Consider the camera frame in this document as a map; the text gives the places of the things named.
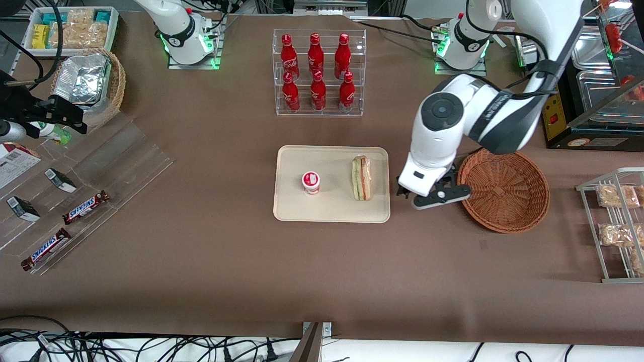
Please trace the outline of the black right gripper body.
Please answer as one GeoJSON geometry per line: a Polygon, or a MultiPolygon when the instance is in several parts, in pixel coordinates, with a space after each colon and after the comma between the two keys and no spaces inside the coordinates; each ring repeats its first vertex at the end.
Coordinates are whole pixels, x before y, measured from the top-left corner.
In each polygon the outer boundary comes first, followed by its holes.
{"type": "Polygon", "coordinates": [[[22,85],[6,85],[12,80],[7,72],[1,71],[1,137],[39,138],[40,128],[32,124],[39,115],[37,99],[22,85]]]}

